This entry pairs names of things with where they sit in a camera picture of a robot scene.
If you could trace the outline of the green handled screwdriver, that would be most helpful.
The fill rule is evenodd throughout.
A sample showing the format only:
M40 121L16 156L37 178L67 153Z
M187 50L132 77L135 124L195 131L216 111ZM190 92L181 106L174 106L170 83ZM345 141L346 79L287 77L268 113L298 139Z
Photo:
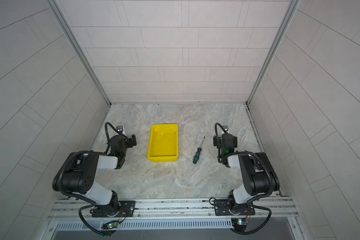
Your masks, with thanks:
M194 158L193 158L193 164L197 164L199 159L200 159L200 155L201 155L201 152L202 152L202 146L203 146L205 138L206 137L202 138L201 145L197 148L197 151L196 151L196 153L194 155Z

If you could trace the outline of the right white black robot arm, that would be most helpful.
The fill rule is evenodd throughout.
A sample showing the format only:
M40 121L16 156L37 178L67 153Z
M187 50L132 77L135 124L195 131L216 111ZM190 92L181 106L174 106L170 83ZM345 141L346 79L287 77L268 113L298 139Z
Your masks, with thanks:
M238 152L238 138L224 133L214 136L214 146L218 149L221 164L227 168L237 168L241 172L243 183L230 191L223 200L214 200L217 216L254 215L251 204L278 191L280 182L264 152Z

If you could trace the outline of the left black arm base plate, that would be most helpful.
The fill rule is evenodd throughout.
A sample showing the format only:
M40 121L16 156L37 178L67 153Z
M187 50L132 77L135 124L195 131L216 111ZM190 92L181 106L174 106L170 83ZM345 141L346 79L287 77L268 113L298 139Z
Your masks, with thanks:
M93 218L132 217L135 204L135 201L111 201L107 205L95 205L90 213Z

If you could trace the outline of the yellow plastic bin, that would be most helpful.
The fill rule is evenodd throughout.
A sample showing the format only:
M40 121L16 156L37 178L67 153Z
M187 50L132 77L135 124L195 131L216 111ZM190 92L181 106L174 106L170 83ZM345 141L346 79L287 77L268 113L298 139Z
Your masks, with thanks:
M176 124L153 125L147 158L153 163L176 162L179 157L178 131Z

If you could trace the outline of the right small circuit board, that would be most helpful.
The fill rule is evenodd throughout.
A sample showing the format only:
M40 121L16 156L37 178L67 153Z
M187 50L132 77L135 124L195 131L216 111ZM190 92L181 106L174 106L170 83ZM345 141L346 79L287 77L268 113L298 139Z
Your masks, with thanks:
M248 221L246 219L231 219L233 231L238 233L245 233L248 227Z

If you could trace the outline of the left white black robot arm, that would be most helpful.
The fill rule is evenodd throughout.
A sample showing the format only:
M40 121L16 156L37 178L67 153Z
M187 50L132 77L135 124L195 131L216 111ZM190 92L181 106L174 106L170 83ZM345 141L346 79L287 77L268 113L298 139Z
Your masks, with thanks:
M130 138L115 135L108 139L109 154L93 151L71 153L53 180L54 191L89 203L93 218L132 217L136 202L120 201L117 193L97 183L95 176L98 170L121 169L127 149L136 145L134 134Z

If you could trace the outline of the left small circuit board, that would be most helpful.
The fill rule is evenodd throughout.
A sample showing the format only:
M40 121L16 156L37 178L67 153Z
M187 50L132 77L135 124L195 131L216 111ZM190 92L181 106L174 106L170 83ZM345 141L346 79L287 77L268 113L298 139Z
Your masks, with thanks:
M119 227L119 225L120 225L120 222L118 222L118 221L108 222L108 223L103 224L102 230L116 229Z

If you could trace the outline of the aluminium mounting rail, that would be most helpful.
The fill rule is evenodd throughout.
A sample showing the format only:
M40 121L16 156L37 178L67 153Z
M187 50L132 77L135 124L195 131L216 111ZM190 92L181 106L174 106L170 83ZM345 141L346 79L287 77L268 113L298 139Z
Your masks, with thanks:
M127 220L148 219L201 219L201 218L245 218L246 216L216 216L214 206L209 199L135 199L120 200L135 201L135 210L132 217ZM273 217L297 217L298 211L290 197L270 197L260 199L253 203L256 206L268 208ZM47 215L48 221L76 221L79 220L78 210L87 203L80 200L57 200ZM265 218L268 211L255 209L253 218Z

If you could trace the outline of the small circuit board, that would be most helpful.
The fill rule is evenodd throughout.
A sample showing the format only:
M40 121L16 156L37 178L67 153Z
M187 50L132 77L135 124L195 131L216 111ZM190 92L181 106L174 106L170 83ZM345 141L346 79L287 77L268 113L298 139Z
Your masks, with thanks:
M248 227L248 221L246 219L231 219L233 231L238 233L245 233Z
M120 225L120 222L118 222L118 221L108 222L108 223L103 224L102 230L116 229L119 227L119 225Z

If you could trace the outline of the white ventilation grille strip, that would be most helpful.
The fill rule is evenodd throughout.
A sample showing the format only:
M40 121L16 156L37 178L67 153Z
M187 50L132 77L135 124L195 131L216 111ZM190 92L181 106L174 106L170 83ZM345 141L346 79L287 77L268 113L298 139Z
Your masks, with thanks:
M103 226L102 222L91 221L93 227ZM125 220L116 230L183 230L183 229L233 229L231 219L150 219ZM80 221L62 221L57 223L58 231L90 231Z

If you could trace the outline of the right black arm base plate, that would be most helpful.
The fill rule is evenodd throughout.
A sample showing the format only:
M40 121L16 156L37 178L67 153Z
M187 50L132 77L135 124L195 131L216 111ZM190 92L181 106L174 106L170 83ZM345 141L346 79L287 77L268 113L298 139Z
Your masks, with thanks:
M236 209L231 209L227 199L219 200L211 198L209 202L214 206L216 216L254 216L256 214L254 208L247 205L242 205Z

